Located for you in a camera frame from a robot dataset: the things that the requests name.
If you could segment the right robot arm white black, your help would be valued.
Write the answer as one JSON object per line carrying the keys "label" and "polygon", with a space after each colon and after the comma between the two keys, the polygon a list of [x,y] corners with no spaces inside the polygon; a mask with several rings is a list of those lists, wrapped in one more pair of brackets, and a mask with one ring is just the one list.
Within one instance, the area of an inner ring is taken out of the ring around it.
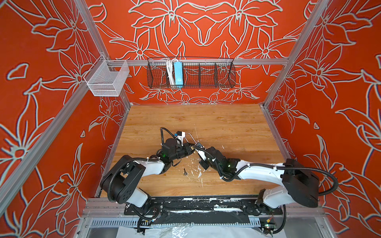
{"label": "right robot arm white black", "polygon": [[206,149],[199,143],[193,149],[198,153],[201,165],[205,169],[215,169],[225,182],[253,179],[275,184],[273,189],[260,191],[256,201],[258,208],[274,210],[290,203],[316,208],[319,197],[333,193],[339,186],[333,174],[304,167],[293,159],[287,159],[284,163],[263,164],[226,158],[219,150],[213,147]]}

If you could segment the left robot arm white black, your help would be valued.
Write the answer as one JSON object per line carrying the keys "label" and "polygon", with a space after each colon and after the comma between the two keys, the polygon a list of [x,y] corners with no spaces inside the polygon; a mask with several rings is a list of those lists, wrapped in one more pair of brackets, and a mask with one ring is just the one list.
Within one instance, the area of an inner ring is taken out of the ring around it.
{"label": "left robot arm white black", "polygon": [[144,208],[150,196],[138,188],[143,177],[160,175],[178,164],[175,160],[194,153],[195,143],[186,140],[186,133],[173,134],[166,128],[160,129],[161,148],[149,157],[131,157],[124,155],[101,179],[99,187],[107,193],[110,202],[128,203]]}

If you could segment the light blue box in basket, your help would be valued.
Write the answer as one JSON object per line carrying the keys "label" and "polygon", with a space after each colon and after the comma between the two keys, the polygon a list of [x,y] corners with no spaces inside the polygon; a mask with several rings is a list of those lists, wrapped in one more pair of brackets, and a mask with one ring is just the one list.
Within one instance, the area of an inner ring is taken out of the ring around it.
{"label": "light blue box in basket", "polygon": [[175,73],[175,85],[178,88],[182,88],[184,86],[184,79],[183,79],[183,63],[181,61],[174,62],[174,73]]}

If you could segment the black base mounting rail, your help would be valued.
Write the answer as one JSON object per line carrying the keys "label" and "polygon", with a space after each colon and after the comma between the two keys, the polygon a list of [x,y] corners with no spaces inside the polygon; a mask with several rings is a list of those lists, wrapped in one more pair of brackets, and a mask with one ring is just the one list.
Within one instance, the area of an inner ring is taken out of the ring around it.
{"label": "black base mounting rail", "polygon": [[157,206],[159,216],[150,225],[217,225],[259,227],[267,219],[283,217],[282,207],[259,208],[256,195],[153,197],[148,207]]}

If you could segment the brass padlock with steel shackle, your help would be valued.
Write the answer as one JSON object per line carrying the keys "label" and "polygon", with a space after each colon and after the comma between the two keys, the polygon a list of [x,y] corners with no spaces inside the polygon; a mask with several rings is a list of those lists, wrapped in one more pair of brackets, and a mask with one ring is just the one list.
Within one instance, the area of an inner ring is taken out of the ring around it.
{"label": "brass padlock with steel shackle", "polygon": [[191,144],[191,145],[196,145],[198,142],[195,140],[195,138],[193,137],[193,135],[189,132],[185,133],[185,137],[184,137],[185,141],[188,143],[188,144]]}

